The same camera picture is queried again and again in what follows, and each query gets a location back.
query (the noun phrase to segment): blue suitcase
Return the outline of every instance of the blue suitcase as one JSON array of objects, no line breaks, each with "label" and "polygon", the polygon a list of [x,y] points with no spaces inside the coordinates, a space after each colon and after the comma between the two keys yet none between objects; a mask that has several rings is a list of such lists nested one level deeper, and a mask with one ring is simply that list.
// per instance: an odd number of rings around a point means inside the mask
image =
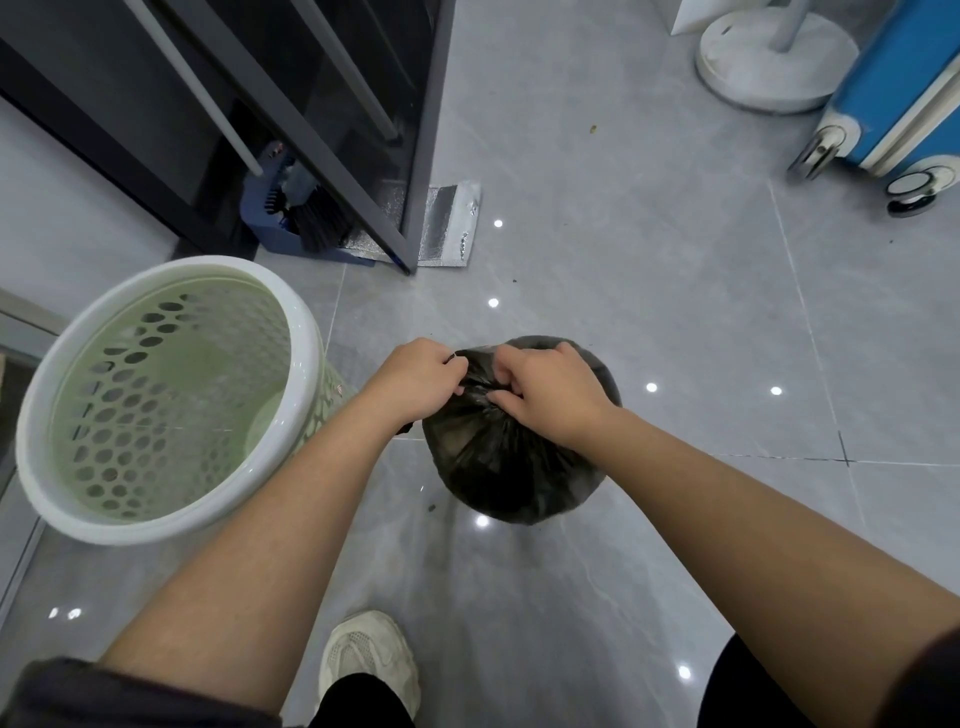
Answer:
[{"label": "blue suitcase", "polygon": [[960,179],[960,0],[900,0],[790,165],[812,180],[836,158],[887,181],[887,211],[930,208]]}]

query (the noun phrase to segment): sleeve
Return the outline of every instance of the sleeve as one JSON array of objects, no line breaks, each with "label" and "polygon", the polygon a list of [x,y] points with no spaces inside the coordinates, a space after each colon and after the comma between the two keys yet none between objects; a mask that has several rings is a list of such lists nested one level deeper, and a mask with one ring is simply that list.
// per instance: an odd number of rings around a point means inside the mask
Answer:
[{"label": "sleeve", "polygon": [[904,725],[960,725],[960,629],[929,647],[888,693],[876,728]]},{"label": "sleeve", "polygon": [[0,728],[279,728],[278,716],[57,658],[24,668]]}]

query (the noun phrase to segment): white laundry basket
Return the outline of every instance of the white laundry basket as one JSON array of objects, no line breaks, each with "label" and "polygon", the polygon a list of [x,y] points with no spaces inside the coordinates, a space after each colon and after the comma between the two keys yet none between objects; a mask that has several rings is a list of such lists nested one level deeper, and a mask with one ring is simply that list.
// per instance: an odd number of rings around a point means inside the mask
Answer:
[{"label": "white laundry basket", "polygon": [[280,277],[187,258],[107,292],[59,337],[23,402],[17,467],[57,530],[157,541],[236,507],[347,396]]}]

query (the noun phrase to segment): shoe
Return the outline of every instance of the shoe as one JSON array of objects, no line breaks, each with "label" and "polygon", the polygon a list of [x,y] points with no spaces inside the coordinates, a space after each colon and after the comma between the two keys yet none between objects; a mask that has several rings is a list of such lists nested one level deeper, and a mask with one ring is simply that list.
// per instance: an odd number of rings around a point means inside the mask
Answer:
[{"label": "shoe", "polygon": [[417,663],[400,628],[383,612],[355,615],[330,633],[320,664],[320,699],[337,680],[357,672],[385,682],[414,719],[420,709]]}]

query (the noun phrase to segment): forearm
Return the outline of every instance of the forearm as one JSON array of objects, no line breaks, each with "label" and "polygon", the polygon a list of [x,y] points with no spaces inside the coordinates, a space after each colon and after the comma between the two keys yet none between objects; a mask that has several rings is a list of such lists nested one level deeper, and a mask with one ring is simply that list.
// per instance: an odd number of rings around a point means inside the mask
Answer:
[{"label": "forearm", "polygon": [[960,599],[768,486],[616,409],[581,448],[818,724],[866,725]]},{"label": "forearm", "polygon": [[105,667],[276,713],[373,464],[396,432],[361,394],[151,600]]}]

